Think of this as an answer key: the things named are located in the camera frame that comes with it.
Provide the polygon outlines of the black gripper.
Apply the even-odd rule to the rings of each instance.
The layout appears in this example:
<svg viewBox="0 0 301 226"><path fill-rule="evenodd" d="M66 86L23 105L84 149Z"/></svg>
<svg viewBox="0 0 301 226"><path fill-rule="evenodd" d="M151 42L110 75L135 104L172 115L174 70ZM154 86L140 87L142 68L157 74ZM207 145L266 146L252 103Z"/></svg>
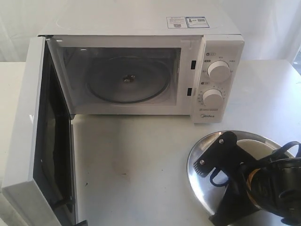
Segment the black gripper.
<svg viewBox="0 0 301 226"><path fill-rule="evenodd" d="M200 155L207 150L207 148L222 134L223 132L214 132L201 138L192 148L192 162L195 162ZM238 140L253 139L263 142L263 138L243 132L235 131ZM230 187L215 187L210 183L210 176L212 171L206 176L200 176L194 169L192 170L192 190L196 199L207 210L209 216L213 216L219 207L225 194L230 191L231 194L238 196L237 188L233 185ZM252 215L246 216L231 223L232 226L262 226L263 225L263 211L258 211Z"/></svg>

